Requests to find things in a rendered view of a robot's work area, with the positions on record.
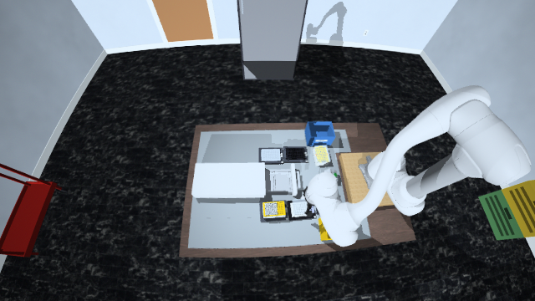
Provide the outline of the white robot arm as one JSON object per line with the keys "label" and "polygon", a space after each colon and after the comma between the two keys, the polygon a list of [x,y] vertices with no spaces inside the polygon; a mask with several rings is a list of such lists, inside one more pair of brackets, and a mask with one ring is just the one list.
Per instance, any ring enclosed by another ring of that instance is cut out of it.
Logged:
{"label": "white robot arm", "polygon": [[[529,173],[532,163],[526,147],[493,114],[490,105],[488,92],[470,85],[444,95],[423,110],[385,151],[373,160],[366,156],[368,163],[359,165],[369,189],[361,202],[342,202],[335,175],[327,171],[317,174],[309,182],[305,197],[317,207],[331,239],[341,247],[354,244],[360,223],[377,208],[386,191],[401,213],[412,216],[423,210],[428,193],[468,176],[505,186]],[[446,132],[457,143],[452,153],[419,175],[409,176],[404,154],[412,146]]]}

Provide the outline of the blue open-top bin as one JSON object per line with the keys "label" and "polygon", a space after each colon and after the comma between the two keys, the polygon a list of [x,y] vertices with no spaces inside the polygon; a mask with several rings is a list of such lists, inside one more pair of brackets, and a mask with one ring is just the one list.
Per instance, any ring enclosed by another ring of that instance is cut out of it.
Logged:
{"label": "blue open-top bin", "polygon": [[[307,146],[331,145],[335,139],[332,121],[308,121],[308,132],[305,128]],[[308,139],[309,135],[309,139]],[[334,136],[334,137],[324,137]]]}

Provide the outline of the light grey bench mat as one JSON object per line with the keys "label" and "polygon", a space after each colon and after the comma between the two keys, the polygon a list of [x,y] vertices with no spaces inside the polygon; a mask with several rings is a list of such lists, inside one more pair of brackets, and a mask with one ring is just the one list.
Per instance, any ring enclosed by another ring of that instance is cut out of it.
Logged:
{"label": "light grey bench mat", "polygon": [[192,197],[188,248],[259,248],[291,247],[332,243],[321,241],[318,219],[294,221],[260,221],[259,202],[301,199],[303,189],[317,174],[329,168],[338,171],[340,199],[344,189],[335,153],[351,152],[345,130],[334,130],[335,139],[328,146],[330,162],[316,166],[314,146],[307,146],[305,130],[234,130],[201,132],[196,163],[259,163],[258,148],[306,146],[308,162],[265,164],[265,170],[299,171],[300,188],[292,192],[266,193],[259,198],[195,198]]}

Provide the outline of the yellow bin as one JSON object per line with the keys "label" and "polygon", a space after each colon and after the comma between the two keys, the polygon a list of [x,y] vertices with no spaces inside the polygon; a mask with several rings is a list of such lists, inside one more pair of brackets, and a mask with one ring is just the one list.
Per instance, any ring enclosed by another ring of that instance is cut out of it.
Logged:
{"label": "yellow bin", "polygon": [[321,241],[332,240],[332,239],[329,239],[331,237],[329,237],[328,233],[326,232],[325,227],[324,227],[324,225],[323,225],[323,223],[322,223],[320,218],[318,219],[318,224],[319,224],[319,231],[320,231]]}

